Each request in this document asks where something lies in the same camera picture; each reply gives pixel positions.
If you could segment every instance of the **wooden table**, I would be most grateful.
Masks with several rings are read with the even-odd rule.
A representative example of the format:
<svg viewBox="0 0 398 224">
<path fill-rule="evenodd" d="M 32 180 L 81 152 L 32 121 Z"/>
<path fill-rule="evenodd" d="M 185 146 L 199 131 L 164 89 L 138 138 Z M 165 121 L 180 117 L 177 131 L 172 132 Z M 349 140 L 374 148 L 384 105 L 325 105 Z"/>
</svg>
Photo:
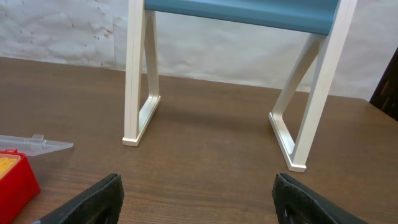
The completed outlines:
<svg viewBox="0 0 398 224">
<path fill-rule="evenodd" d="M 0 134 L 75 144 L 29 159 L 42 191 L 15 223 L 112 172 L 125 191 L 119 223 L 277 223 L 272 184 L 288 170 L 267 115 L 280 90 L 172 77 L 160 86 L 139 147 L 127 147 L 124 72 L 0 58 Z M 297 93 L 285 116 L 293 136 L 307 97 Z M 289 174 L 367 222 L 398 223 L 397 143 L 392 118 L 330 96 L 308 169 Z"/>
</svg>

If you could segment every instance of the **red plastic box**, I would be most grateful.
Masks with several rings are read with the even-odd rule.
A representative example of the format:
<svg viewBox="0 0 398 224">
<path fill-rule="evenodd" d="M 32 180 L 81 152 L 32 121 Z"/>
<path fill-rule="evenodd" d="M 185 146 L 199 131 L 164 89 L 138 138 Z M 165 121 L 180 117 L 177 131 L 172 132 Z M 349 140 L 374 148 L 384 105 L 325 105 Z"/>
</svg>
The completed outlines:
<svg viewBox="0 0 398 224">
<path fill-rule="evenodd" d="M 25 204 L 40 192 L 40 188 L 25 154 L 18 153 L 16 149 L 0 151 L 0 154 L 21 157 L 0 179 L 0 224 L 8 224 Z"/>
</svg>

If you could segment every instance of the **yellow object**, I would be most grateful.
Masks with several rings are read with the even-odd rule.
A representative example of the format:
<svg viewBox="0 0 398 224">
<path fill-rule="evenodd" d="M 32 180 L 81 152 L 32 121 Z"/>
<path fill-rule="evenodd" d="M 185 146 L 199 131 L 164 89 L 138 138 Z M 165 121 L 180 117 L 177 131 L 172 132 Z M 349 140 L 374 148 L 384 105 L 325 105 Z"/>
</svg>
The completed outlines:
<svg viewBox="0 0 398 224">
<path fill-rule="evenodd" d="M 21 159 L 20 156 L 0 153 L 0 179 L 4 177 Z"/>
</svg>

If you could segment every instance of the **white stand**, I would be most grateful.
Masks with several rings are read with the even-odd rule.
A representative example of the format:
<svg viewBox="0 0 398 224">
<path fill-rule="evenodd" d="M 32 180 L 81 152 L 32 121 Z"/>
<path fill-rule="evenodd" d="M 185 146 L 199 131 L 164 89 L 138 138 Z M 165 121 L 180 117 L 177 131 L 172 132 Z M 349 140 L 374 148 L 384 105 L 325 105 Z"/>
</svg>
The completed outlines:
<svg viewBox="0 0 398 224">
<path fill-rule="evenodd" d="M 329 36 L 310 34 L 305 47 L 287 81 L 282 93 L 269 113 L 279 146 L 291 171 L 304 172 L 308 153 L 318 128 L 331 81 L 343 50 L 349 25 L 353 18 L 356 0 L 340 0 Z M 304 117 L 294 143 L 283 121 L 283 112 L 293 97 L 301 79 L 318 55 L 313 83 Z"/>
<path fill-rule="evenodd" d="M 147 60 L 149 96 L 140 110 L 143 41 L 145 42 Z M 138 145 L 159 101 L 155 12 L 144 10 L 144 0 L 130 0 L 127 27 L 123 144 L 127 146 Z"/>
</svg>

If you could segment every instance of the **white leg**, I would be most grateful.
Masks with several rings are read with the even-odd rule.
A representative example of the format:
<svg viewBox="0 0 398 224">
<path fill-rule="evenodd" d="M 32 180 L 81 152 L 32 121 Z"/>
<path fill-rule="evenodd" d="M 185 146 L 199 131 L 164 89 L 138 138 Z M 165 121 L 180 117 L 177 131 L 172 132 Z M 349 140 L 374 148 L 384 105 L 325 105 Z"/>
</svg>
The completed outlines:
<svg viewBox="0 0 398 224">
<path fill-rule="evenodd" d="M 123 137 L 123 144 L 128 146 L 138 145 L 160 100 L 155 28 L 155 14 L 144 10 L 144 0 L 129 0 Z M 149 97 L 140 110 L 142 47 L 144 40 L 148 67 Z"/>
<path fill-rule="evenodd" d="M 269 114 L 269 119 L 274 128 L 285 161 L 291 171 L 304 172 L 307 168 L 305 163 L 308 153 L 310 152 L 315 132 L 318 128 L 318 123 L 328 96 L 331 81 L 336 72 L 341 51 L 343 50 L 355 5 L 356 0 L 341 0 L 337 8 L 330 35 L 327 37 L 312 35 L 312 37 L 309 38 L 301 54 L 302 58 L 300 58 L 300 61 L 296 64 L 288 84 L 286 84 L 284 90 L 280 94 L 275 108 Z M 319 39 L 320 41 L 317 67 L 315 69 L 303 121 L 298 132 L 296 143 L 294 143 L 283 122 L 282 114 L 305 71 L 313 60 L 315 39 Z"/>
</svg>

